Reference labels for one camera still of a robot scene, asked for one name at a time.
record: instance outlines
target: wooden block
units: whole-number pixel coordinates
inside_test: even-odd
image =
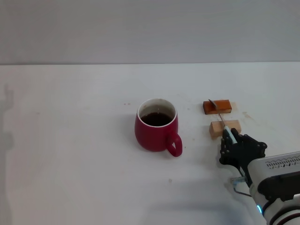
[[[220,113],[231,113],[231,105],[229,100],[217,100],[214,101],[219,108]],[[206,115],[217,114],[214,105],[210,101],[203,102],[203,109]]]
[[[225,124],[231,128],[235,128],[239,134],[242,131],[240,122],[238,120],[226,120]],[[221,121],[214,121],[210,123],[210,136],[212,139],[222,136],[223,134],[223,123]]]

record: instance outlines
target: red mug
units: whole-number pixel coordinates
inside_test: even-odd
[[[141,118],[150,113],[162,113],[170,117],[171,122],[162,126],[152,126]],[[177,110],[167,100],[149,99],[141,104],[135,118],[135,136],[139,144],[149,151],[168,151],[178,157],[182,154],[182,141],[178,135]]]

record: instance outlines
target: robotic hand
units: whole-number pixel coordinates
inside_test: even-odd
[[[300,225],[300,152],[265,157],[266,143],[231,129],[221,140],[220,163],[236,167],[268,225]]]

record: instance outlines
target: white table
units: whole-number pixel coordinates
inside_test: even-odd
[[[297,62],[0,66],[0,224],[264,225],[232,191],[239,174],[218,163],[202,103],[230,99],[225,119],[267,156],[298,151],[299,74]],[[179,158],[135,139],[136,110],[156,97],[177,107]]]

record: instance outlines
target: dark liquid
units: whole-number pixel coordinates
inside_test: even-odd
[[[172,118],[161,112],[152,112],[141,118],[141,120],[150,126],[163,126],[172,121]]]

